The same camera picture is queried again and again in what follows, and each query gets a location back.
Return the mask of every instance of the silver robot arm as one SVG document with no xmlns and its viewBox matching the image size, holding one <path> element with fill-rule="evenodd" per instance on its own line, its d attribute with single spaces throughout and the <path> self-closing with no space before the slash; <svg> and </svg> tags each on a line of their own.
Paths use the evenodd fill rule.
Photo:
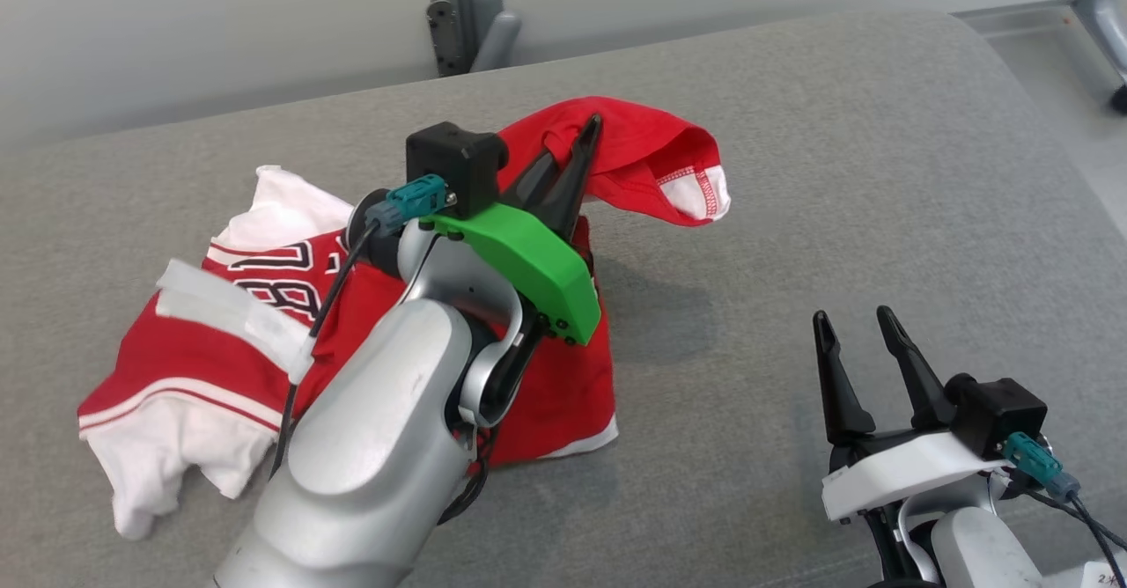
<svg viewBox="0 0 1127 588">
<path fill-rule="evenodd" d="M 1080 483 L 1040 435 L 1042 400 L 1009 378 L 979 384 L 961 374 L 944 386 L 889 308 L 878 309 L 877 320 L 912 401 L 909 429 L 877 431 L 845 374 L 829 319 L 814 315 L 833 445 L 822 501 L 831 520 L 867 523 L 884 573 L 871 588 L 1041 586 L 1037 565 L 995 511 L 995 501 L 1022 493 L 1064 510 L 1063 502 L 1073 502 L 1074 517 L 1098 541 L 1116 537 L 1082 510 Z M 1051 499 L 1036 493 L 1041 489 Z"/>
<path fill-rule="evenodd" d="M 211 588 L 397 586 L 477 458 L 478 430 L 507 412 L 487 386 L 527 341 L 512 284 L 417 222 L 399 271 L 400 303 L 305 412 Z"/>
</svg>

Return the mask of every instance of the white trim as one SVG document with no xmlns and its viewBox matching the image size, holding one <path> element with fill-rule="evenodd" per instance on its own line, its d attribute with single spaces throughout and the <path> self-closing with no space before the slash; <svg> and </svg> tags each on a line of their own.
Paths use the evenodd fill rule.
<svg viewBox="0 0 1127 588">
<path fill-rule="evenodd" d="M 560 458 L 564 456 L 570 456 L 573 454 L 583 454 L 584 452 L 594 452 L 600 447 L 605 446 L 611 440 L 619 437 L 619 422 L 618 415 L 611 415 L 611 422 L 606 424 L 601 433 L 596 433 L 595 436 L 588 436 L 587 438 L 580 438 L 575 440 L 564 447 L 560 447 L 551 454 L 544 454 L 540 456 L 541 458 Z"/>
<path fill-rule="evenodd" d="M 172 259 L 157 280 L 157 315 L 206 324 L 246 340 L 275 366 L 290 371 L 309 328 L 236 284 Z M 316 295 L 313 286 L 310 292 Z"/>
<path fill-rule="evenodd" d="M 103 435 L 103 433 L 106 431 L 117 433 L 119 431 L 119 428 L 122 426 L 135 425 L 137 422 L 144 426 L 145 420 L 150 420 L 149 417 L 152 416 L 151 410 L 154 408 L 153 404 L 150 403 L 168 402 L 168 401 L 178 401 L 181 403 L 189 404 L 193 409 L 206 410 L 208 412 L 213 412 L 214 415 L 221 416 L 222 418 L 234 420 L 245 428 L 266 433 L 267 435 L 274 437 L 274 439 L 277 439 L 278 430 L 275 429 L 274 427 L 266 425 L 265 421 L 251 419 L 249 416 L 242 415 L 241 412 L 237 412 L 234 410 L 230 410 L 229 408 L 223 408 L 221 404 L 215 404 L 210 400 L 201 399 L 201 397 L 196 397 L 194 394 L 176 390 L 166 390 L 162 392 L 157 392 L 152 397 L 149 397 L 149 399 L 142 401 L 141 404 L 137 404 L 136 408 L 133 408 L 133 410 L 125 412 L 124 415 L 113 420 L 108 420 L 103 424 L 97 424 L 92 427 L 80 428 L 78 433 L 78 438 L 80 440 L 89 443 L 90 437 L 100 436 Z"/>
<path fill-rule="evenodd" d="M 161 392 L 177 390 L 184 392 Z M 218 401 L 223 404 L 229 404 L 236 410 L 246 412 L 247 415 L 261 420 L 265 424 L 273 425 L 277 427 L 282 424 L 282 412 L 274 410 L 266 404 L 261 404 L 249 397 L 243 397 L 229 390 L 223 390 L 216 384 L 210 384 L 207 382 L 202 382 L 201 380 L 190 380 L 186 376 L 169 376 L 167 380 L 157 380 L 156 382 L 149 384 L 143 390 L 128 397 L 125 401 L 114 404 L 112 408 L 101 410 L 100 412 L 90 412 L 90 415 L 85 415 L 78 418 L 78 427 L 83 430 L 88 426 L 96 424 L 104 424 L 108 420 L 113 420 L 117 417 L 123 417 L 128 412 L 141 407 L 142 403 L 149 397 L 160 394 L 165 395 L 183 395 L 184 393 L 195 393 L 206 399 Z M 238 412 L 232 412 L 232 415 L 238 415 Z"/>
<path fill-rule="evenodd" d="M 683 214 L 694 220 L 720 220 L 731 207 L 724 167 L 696 171 L 682 168 L 658 180 L 662 194 Z"/>
<path fill-rule="evenodd" d="M 239 260 L 246 260 L 248 258 L 250 258 L 250 255 L 230 253 L 229 251 L 223 251 L 221 248 L 214 247 L 207 248 L 207 259 L 212 260 L 212 262 L 222 264 L 224 267 L 229 267 L 231 264 L 236 264 L 239 262 Z"/>
</svg>

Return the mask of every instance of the gray cushion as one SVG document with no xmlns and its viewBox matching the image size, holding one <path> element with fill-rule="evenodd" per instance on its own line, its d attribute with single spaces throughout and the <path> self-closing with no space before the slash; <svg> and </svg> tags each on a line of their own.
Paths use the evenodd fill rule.
<svg viewBox="0 0 1127 588">
<path fill-rule="evenodd" d="M 734 210 L 684 230 L 589 210 L 622 436 L 497 473 L 411 586 L 858 586 L 862 526 L 826 522 L 810 317 L 829 312 L 887 429 L 908 401 L 873 317 L 890 304 L 942 376 L 1014 376 L 1090 508 L 1127 531 L 1127 243 L 1014 78 L 943 15 L 835 15 L 122 132 L 0 160 L 0 585 L 198 587 L 249 518 L 195 472 L 141 543 L 74 409 L 172 256 L 198 259 L 282 163 L 346 199 L 402 179 L 403 139 L 494 131 L 611 95 L 719 140 Z M 1030 501 L 1045 571 L 1097 555 Z M 1050 537 L 1049 529 L 1057 529 Z"/>
</svg>

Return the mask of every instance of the black cable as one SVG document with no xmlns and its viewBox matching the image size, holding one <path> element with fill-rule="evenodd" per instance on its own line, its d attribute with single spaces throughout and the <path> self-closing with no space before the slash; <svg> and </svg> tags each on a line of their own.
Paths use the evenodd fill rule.
<svg viewBox="0 0 1127 588">
<path fill-rule="evenodd" d="M 1091 531 L 1092 535 L 1095 537 L 1095 543 L 1100 545 L 1100 551 L 1102 551 L 1103 556 L 1108 559 L 1108 564 L 1111 565 L 1111 572 L 1116 574 L 1116 580 L 1119 582 L 1119 586 L 1127 586 L 1127 581 L 1124 581 L 1124 573 L 1119 570 L 1119 563 L 1116 562 L 1116 555 L 1111 552 L 1111 546 L 1108 546 L 1108 541 L 1103 537 L 1100 529 L 1095 527 L 1095 520 L 1092 519 L 1092 514 L 1088 513 L 1088 507 L 1084 506 L 1084 502 L 1080 500 L 1080 495 L 1071 492 L 1068 495 L 1068 499 L 1072 500 L 1072 506 L 1076 507 L 1076 511 L 1080 513 L 1084 519 L 1084 524 L 1088 525 L 1089 531 Z"/>
<path fill-rule="evenodd" d="M 440 525 L 446 524 L 462 515 L 478 499 L 478 496 L 481 495 L 482 489 L 486 487 L 486 479 L 489 478 L 489 457 L 492 456 L 492 446 L 497 440 L 497 429 L 499 427 L 494 426 L 488 430 L 481 430 L 485 439 L 481 443 L 481 447 L 478 448 L 478 460 L 476 460 L 478 471 L 470 476 L 470 480 L 465 483 L 465 489 L 458 495 L 458 498 L 454 498 L 450 506 L 442 511 L 442 516 L 438 517 Z"/>
<path fill-rule="evenodd" d="M 348 271 L 355 267 L 356 260 L 360 259 L 360 255 L 364 250 L 364 243 L 372 238 L 373 232 L 379 226 L 380 224 L 373 221 L 366 230 L 362 232 L 360 239 L 356 240 L 354 246 L 348 251 L 345 262 L 340 266 L 340 270 L 337 271 L 336 278 L 332 279 L 332 284 L 329 286 L 329 292 L 325 296 L 325 302 L 321 303 L 321 309 L 317 311 L 317 317 L 313 318 L 313 326 L 309 328 L 310 339 L 317 339 L 317 336 L 320 335 L 321 328 L 325 327 L 325 321 L 329 317 L 329 311 L 332 309 L 332 303 L 336 302 L 337 296 L 340 295 L 340 289 L 345 286 L 345 279 L 348 276 Z M 282 466 L 282 461 L 285 458 L 286 444 L 290 443 L 290 435 L 293 431 L 291 420 L 293 418 L 293 406 L 296 399 L 298 386 L 290 384 L 290 390 L 285 395 L 285 407 L 282 408 L 282 422 L 278 424 L 278 443 L 277 447 L 274 448 L 274 463 L 270 464 L 270 478 L 274 478 L 278 467 Z"/>
<path fill-rule="evenodd" d="M 1062 505 L 1061 502 L 1057 502 L 1056 500 L 1054 500 L 1051 498 L 1048 498 L 1046 496 L 1041 496 L 1040 493 L 1035 492 L 1035 491 L 1022 491 L 1022 493 L 1026 495 L 1026 496 L 1029 496 L 1033 500 L 1038 500 L 1038 502 L 1040 502 L 1041 505 L 1046 505 L 1046 507 L 1050 507 L 1050 508 L 1057 509 L 1058 511 L 1064 511 L 1064 513 L 1068 514 L 1070 516 L 1079 519 L 1080 522 L 1085 522 L 1084 517 L 1081 516 L 1080 513 L 1076 511 L 1076 509 L 1074 509 L 1074 508 L 1072 508 L 1072 507 L 1070 507 L 1067 505 Z M 1099 520 L 1094 520 L 1093 519 L 1092 524 L 1094 524 L 1095 528 L 1099 528 L 1100 533 L 1102 533 L 1116 546 L 1119 546 L 1120 549 L 1127 551 L 1127 541 L 1125 541 L 1122 537 L 1119 537 L 1118 535 L 1116 535 L 1115 533 L 1112 533 L 1110 528 L 1103 526 L 1101 523 L 1099 523 Z"/>
</svg>

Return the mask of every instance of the teal connector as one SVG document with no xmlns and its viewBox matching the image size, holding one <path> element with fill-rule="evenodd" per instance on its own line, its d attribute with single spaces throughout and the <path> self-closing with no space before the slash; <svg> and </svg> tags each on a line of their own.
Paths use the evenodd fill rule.
<svg viewBox="0 0 1127 588">
<path fill-rule="evenodd" d="M 1026 433 L 1011 433 L 1002 448 L 1002 455 L 1020 471 L 1029 474 L 1041 483 L 1058 502 L 1067 501 L 1070 496 L 1080 492 L 1080 482 L 1064 471 L 1064 465 L 1041 447 L 1037 440 Z"/>
<path fill-rule="evenodd" d="M 378 224 L 372 235 L 383 238 L 383 235 L 398 232 L 399 228 L 407 224 L 408 220 L 435 214 L 435 212 L 447 207 L 449 204 L 446 182 L 443 181 L 442 176 L 426 175 L 403 187 L 388 191 L 385 199 L 367 207 L 367 211 L 364 212 L 364 220 L 369 226 L 372 223 Z"/>
</svg>

